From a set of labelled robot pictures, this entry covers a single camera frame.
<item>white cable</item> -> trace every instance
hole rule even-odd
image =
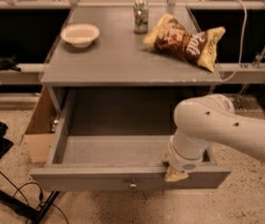
[[[245,26],[246,26],[247,11],[246,11],[246,7],[245,7],[243,0],[235,0],[235,1],[239,2],[244,8],[244,22],[243,22],[241,44],[240,44],[239,57],[238,57],[238,64],[241,65],[242,57],[243,57],[243,49],[244,49],[244,31],[245,31]],[[235,74],[236,74],[236,71],[233,71],[233,73],[230,76],[228,76],[225,79],[222,79],[222,82],[224,83],[224,82],[231,80],[235,76]]]

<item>silver can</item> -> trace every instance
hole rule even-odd
[[[133,6],[134,31],[143,34],[148,31],[148,4],[146,0],[136,0]]]

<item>bowl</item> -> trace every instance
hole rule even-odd
[[[88,47],[98,36],[98,28],[87,23],[67,25],[61,31],[61,38],[79,49]]]

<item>brown snack bag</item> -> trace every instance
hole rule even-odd
[[[188,33],[172,15],[165,13],[153,30],[145,36],[143,42],[180,60],[195,63],[213,72],[216,44],[225,32],[224,27],[217,27],[193,35]]]

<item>speckled floor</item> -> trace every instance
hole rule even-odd
[[[0,100],[0,120],[8,126],[6,138],[14,143],[0,160],[0,170],[18,187],[33,181],[27,146],[21,141],[36,97]],[[265,112],[254,96],[243,99],[240,115],[265,119]],[[171,191],[82,191],[63,192],[55,201],[69,223],[265,223],[265,164],[236,150],[214,144],[219,165],[228,165],[232,173],[218,189]],[[15,189],[0,176],[0,189],[13,195]],[[31,206],[38,205],[38,188],[23,188]],[[0,223],[25,223],[0,203]],[[54,207],[45,224],[66,223]]]

